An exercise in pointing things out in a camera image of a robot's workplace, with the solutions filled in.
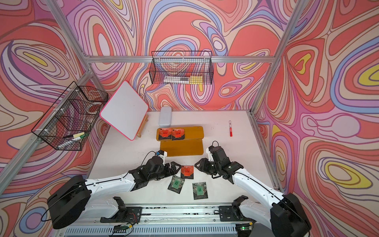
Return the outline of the red tea bag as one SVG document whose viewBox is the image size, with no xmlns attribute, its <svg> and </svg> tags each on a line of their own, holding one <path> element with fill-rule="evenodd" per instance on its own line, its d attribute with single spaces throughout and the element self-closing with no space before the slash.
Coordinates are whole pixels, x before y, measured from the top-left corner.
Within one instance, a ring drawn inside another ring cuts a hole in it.
<svg viewBox="0 0 379 237">
<path fill-rule="evenodd" d="M 172 140 L 184 140 L 185 130 L 183 128 L 173 128 L 171 133 Z"/>
<path fill-rule="evenodd" d="M 182 179 L 194 179 L 194 166 L 182 166 L 181 167 Z"/>
<path fill-rule="evenodd" d="M 172 129 L 171 128 L 159 128 L 158 129 L 158 141 L 162 140 L 172 140 Z"/>
</svg>

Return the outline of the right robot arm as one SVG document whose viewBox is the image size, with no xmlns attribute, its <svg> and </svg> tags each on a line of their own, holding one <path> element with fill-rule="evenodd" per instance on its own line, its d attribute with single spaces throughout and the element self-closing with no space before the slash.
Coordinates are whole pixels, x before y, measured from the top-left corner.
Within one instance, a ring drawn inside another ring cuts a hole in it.
<svg viewBox="0 0 379 237">
<path fill-rule="evenodd" d="M 310 236 L 311 223 L 294 194 L 285 195 L 265 185 L 243 165 L 232 162 L 220 146 L 210 146 L 206 153 L 208 157 L 195 163 L 195 168 L 213 179 L 228 180 L 257 200 L 251 202 L 244 195 L 236 198 L 229 210 L 219 211 L 226 221 L 251 219 L 269 228 L 276 237 Z"/>
</svg>

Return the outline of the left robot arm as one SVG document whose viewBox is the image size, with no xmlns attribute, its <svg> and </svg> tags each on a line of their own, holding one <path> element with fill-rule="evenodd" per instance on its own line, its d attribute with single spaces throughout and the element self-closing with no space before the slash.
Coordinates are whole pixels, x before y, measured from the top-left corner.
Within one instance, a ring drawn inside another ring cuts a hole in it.
<svg viewBox="0 0 379 237">
<path fill-rule="evenodd" d="M 48 220 L 59 230 L 79 219 L 111 218 L 119 211 L 120 203 L 102 203 L 104 197 L 144 188 L 150 181 L 176 175 L 181 168 L 176 162 L 164 163 L 162 156 L 153 156 L 146 164 L 111 178 L 85 180 L 76 175 L 48 198 Z"/>
</svg>

